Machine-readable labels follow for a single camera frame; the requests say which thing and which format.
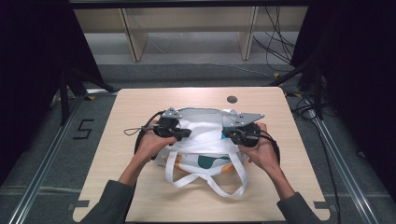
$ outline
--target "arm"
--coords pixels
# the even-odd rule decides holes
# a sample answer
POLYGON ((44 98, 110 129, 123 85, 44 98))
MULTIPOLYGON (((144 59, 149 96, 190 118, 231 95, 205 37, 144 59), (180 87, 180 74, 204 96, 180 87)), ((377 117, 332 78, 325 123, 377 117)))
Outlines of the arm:
MULTIPOLYGON (((257 124, 267 132, 265 124, 257 124)), ((254 162, 271 178, 280 199, 277 205, 288 223, 321 223, 300 193, 295 192, 290 185, 269 140, 260 138, 255 147, 239 146, 239 150, 249 157, 248 162, 254 162)))
POLYGON ((120 179, 107 182, 99 203, 80 223, 124 223, 134 196, 134 185, 143 167, 162 148, 175 142, 175 137, 161 138, 148 130, 120 179))

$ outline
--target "printed number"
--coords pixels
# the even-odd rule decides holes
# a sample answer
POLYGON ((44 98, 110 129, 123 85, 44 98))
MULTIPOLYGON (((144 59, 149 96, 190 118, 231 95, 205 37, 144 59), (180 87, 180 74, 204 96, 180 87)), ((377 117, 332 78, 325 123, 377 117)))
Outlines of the printed number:
POLYGON ((82 127, 82 124, 83 124, 84 122, 86 122, 86 121, 92 122, 93 119, 83 119, 83 120, 81 121, 81 123, 79 124, 77 131, 78 131, 78 132, 87 132, 87 135, 85 135, 84 137, 74 137, 73 139, 75 139, 75 140, 81 140, 81 139, 88 139, 88 138, 90 137, 90 133, 91 133, 92 129, 81 128, 81 127, 82 127))

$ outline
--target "wooden table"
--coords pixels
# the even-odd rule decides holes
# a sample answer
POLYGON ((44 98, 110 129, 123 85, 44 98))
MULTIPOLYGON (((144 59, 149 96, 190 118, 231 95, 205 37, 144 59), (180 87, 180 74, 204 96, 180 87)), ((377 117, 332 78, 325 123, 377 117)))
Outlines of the wooden table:
MULTIPOLYGON (((280 146, 281 166, 296 191, 308 205, 326 220, 328 209, 316 209, 314 202, 325 202, 301 136, 297 130, 283 91, 267 88, 172 88, 121 90, 108 118, 102 139, 92 162, 79 200, 89 200, 88 207, 78 207, 74 220, 80 221, 99 201, 108 179, 117 180, 134 154, 135 136, 125 129, 140 127, 156 112, 169 107, 186 106, 235 109, 245 113, 263 113, 261 122, 280 146), (235 104, 228 96, 237 97, 235 104)), ((253 163, 245 163, 248 174, 246 192, 235 198, 222 198, 203 180, 181 189, 165 180, 164 168, 153 161, 143 169, 137 181, 127 221, 136 222, 213 222, 284 220, 276 206, 278 196, 267 174, 253 163)), ((239 187, 236 174, 221 175, 220 185, 233 190, 239 187)))

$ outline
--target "white strap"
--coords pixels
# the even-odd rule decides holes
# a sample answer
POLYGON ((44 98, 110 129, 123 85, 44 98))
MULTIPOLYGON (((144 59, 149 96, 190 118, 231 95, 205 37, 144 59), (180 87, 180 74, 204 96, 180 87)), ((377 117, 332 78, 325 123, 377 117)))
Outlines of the white strap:
POLYGON ((216 183, 216 181, 210 175, 190 174, 190 175, 186 175, 186 176, 180 178, 178 181, 174 182, 173 172, 174 172, 177 152, 172 151, 172 150, 169 153, 169 157, 168 157, 168 160, 167 160, 166 166, 165 166, 166 181, 168 183, 172 184, 176 188, 181 188, 187 184, 190 184, 192 181, 194 181, 198 177, 201 177, 202 179, 206 180, 207 184, 218 195, 220 195, 222 197, 231 197, 231 196, 242 195, 244 193, 246 185, 248 183, 248 175, 246 174, 245 169, 242 165, 242 162, 239 160, 236 153, 230 153, 229 156, 230 156, 230 160, 233 163, 233 166, 234 166, 236 172, 238 173, 238 175, 242 181, 242 186, 239 189, 237 189, 233 194, 229 194, 229 193, 225 192, 223 189, 221 189, 220 186, 216 183))

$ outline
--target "aluminum rail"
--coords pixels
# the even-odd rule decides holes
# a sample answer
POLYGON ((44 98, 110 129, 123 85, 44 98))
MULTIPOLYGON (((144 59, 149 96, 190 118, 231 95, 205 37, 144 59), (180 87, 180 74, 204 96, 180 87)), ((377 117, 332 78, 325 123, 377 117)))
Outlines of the aluminum rail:
POLYGON ((31 183, 29 184, 29 187, 24 192, 20 202, 18 203, 15 211, 13 212, 11 219, 8 222, 9 224, 23 223, 23 221, 26 219, 29 210, 33 205, 33 202, 35 201, 35 197, 40 190, 40 186, 43 183, 45 177, 47 176, 47 173, 50 170, 50 167, 59 151, 59 148, 64 141, 64 136, 70 126, 70 121, 75 115, 78 107, 81 105, 83 99, 84 97, 76 98, 75 102, 70 108, 71 112, 69 118, 56 133, 55 138, 53 139, 46 156, 38 167, 38 170, 35 173, 35 176, 33 177, 31 183))
POLYGON ((118 92, 117 91, 107 91, 104 89, 89 89, 89 90, 87 90, 87 96, 97 96, 97 95, 116 96, 116 95, 118 95, 118 92))
MULTIPOLYGON (((309 112, 311 117, 314 118, 315 112, 313 110, 310 110, 309 112)), ((359 183, 356 181, 355 177, 351 173, 346 161, 340 153, 340 150, 332 139, 332 136, 330 135, 330 132, 327 129, 325 123, 323 122, 323 120, 320 120, 318 118, 313 119, 313 121, 318 125, 318 128, 329 147, 329 155, 331 156, 332 161, 334 162, 335 167, 338 170, 338 173, 343 179, 344 184, 346 185, 346 189, 348 190, 354 204, 358 208, 361 219, 366 224, 379 223, 369 201, 361 190, 359 183)))

